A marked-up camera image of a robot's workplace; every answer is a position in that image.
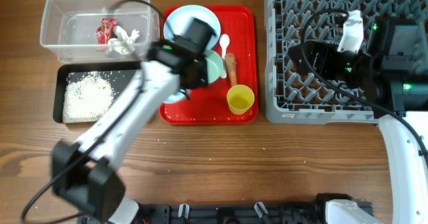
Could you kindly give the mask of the green bowl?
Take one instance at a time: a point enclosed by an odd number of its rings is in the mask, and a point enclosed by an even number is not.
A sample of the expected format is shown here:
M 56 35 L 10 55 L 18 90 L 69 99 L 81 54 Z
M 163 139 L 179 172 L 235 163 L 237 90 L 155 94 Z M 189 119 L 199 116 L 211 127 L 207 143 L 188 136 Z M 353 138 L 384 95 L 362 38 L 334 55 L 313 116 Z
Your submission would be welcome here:
M 211 49 L 206 49 L 204 54 L 207 61 L 208 84 L 212 84 L 220 77 L 223 71 L 223 60 L 216 51 Z

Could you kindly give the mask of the small light blue bowl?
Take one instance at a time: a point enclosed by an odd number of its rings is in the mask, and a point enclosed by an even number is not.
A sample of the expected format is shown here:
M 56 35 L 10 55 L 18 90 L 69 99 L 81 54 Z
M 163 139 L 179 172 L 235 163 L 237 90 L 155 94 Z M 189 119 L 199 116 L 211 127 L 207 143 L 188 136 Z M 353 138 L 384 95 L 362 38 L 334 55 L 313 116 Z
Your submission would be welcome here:
M 165 99 L 163 103 L 174 104 L 184 99 L 188 99 L 188 97 L 189 97 L 189 90 L 180 89 L 175 94 L 172 94 L 167 99 Z

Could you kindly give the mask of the yellow cup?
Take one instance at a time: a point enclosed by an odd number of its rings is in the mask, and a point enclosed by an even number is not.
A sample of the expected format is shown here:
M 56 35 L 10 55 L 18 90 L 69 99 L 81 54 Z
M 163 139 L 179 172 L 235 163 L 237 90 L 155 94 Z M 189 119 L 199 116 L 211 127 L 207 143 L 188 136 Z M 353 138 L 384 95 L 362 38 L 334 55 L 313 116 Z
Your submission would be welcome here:
M 255 102 L 253 90 L 242 84 L 232 86 L 227 92 L 227 103 L 233 114 L 246 113 Z

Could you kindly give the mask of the white rice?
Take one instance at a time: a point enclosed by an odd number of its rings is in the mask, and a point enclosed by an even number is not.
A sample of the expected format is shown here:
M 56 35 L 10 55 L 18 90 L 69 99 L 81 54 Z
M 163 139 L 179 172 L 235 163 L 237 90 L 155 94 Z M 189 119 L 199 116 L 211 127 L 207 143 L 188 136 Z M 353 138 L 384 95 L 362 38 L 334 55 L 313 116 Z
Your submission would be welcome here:
M 76 82 L 66 86 L 63 123 L 94 122 L 109 110 L 114 90 L 99 72 L 84 72 Z

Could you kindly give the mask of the red candy wrapper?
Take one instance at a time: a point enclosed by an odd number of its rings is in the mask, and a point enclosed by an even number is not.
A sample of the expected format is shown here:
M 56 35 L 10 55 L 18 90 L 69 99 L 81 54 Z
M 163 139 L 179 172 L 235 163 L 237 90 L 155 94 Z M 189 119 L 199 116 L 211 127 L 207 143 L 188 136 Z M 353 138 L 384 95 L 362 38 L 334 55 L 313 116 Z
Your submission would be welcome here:
M 117 20 L 113 18 L 103 18 L 101 26 L 96 30 L 96 37 L 99 44 L 107 44 L 110 36 L 114 32 Z

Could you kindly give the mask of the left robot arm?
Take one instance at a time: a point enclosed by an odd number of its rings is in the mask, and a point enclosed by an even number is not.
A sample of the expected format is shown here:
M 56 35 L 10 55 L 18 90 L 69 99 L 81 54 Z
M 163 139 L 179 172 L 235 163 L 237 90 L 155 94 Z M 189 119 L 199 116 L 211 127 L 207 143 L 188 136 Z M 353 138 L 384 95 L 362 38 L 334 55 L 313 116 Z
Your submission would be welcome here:
M 215 36 L 204 21 L 192 18 L 184 33 L 154 42 L 146 61 L 108 112 L 69 145 L 52 152 L 53 192 L 101 223 L 136 223 L 139 204 L 125 197 L 116 171 L 140 130 L 170 96 L 206 87 L 205 48 Z

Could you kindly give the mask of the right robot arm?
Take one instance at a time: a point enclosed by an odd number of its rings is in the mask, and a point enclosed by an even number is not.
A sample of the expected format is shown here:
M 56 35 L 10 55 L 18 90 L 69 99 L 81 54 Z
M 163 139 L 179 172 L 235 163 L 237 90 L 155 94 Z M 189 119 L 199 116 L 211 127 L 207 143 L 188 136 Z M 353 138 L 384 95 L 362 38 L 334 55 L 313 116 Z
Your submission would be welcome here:
M 372 108 L 388 154 L 393 223 L 427 222 L 427 75 L 411 69 L 414 21 L 377 18 L 366 52 L 301 41 L 288 51 L 299 74 Z

